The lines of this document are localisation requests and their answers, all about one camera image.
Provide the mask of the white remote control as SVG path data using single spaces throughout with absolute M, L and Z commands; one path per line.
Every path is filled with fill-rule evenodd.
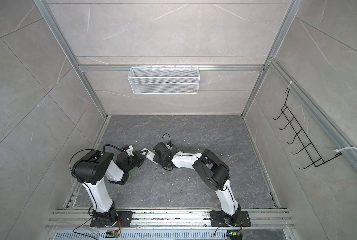
M 155 158 L 155 153 L 151 150 L 149 150 L 149 153 L 147 156 L 143 156 L 145 159 L 157 164 L 155 161 L 154 161 L 154 158 Z

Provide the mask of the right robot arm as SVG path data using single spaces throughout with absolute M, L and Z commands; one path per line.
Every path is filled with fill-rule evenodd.
M 224 222 L 237 223 L 241 207 L 230 186 L 229 167 L 212 151 L 206 149 L 197 154 L 183 153 L 171 142 L 160 142 L 147 154 L 147 159 L 165 169 L 195 170 L 205 185 L 215 191 L 220 201 L 220 212 Z

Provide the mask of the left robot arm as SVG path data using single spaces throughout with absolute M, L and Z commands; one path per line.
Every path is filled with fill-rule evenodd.
M 112 226 L 119 218 L 115 203 L 109 196 L 105 179 L 112 184 L 124 185 L 129 179 L 129 171 L 141 167 L 148 150 L 132 152 L 131 147 L 117 156 L 95 149 L 88 152 L 72 167 L 71 174 L 87 190 L 93 203 L 92 218 L 101 225 Z

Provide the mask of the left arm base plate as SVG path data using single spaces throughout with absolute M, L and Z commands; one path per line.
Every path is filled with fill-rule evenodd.
M 99 213 L 93 211 L 93 217 L 90 227 L 98 228 L 128 228 L 131 225 L 133 212 L 119 211 L 119 212 L 105 212 Z

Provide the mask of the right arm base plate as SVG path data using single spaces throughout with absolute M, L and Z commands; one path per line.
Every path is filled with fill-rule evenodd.
M 223 211 L 210 211 L 208 212 L 210 216 L 210 222 L 212 227 L 220 226 L 242 226 L 251 227 L 250 217 L 247 211 L 237 210 L 237 212 L 231 217 L 224 213 Z

